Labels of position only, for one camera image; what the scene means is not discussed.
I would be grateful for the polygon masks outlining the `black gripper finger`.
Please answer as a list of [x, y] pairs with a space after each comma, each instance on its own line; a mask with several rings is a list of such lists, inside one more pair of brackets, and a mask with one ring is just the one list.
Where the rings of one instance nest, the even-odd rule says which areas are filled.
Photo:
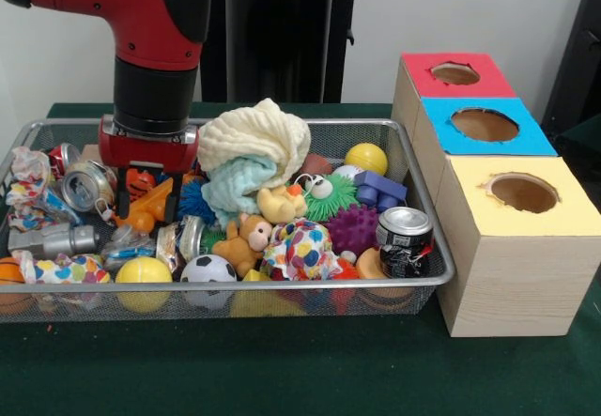
[[127, 219], [130, 211], [130, 193], [127, 188], [127, 168], [117, 169], [116, 212], [120, 219]]
[[164, 207], [164, 221], [166, 223], [172, 223], [177, 216], [183, 175], [175, 174], [171, 176], [171, 179], [172, 189], [171, 192], [166, 196]]

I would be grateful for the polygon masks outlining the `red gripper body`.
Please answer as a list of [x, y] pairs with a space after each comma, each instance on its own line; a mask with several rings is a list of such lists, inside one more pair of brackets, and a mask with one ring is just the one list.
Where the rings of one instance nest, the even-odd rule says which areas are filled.
[[105, 165], [119, 169], [155, 168], [176, 175], [192, 168], [198, 138], [194, 125], [178, 133], [152, 137], [127, 131], [114, 122], [113, 116], [105, 115], [99, 125], [98, 145]]

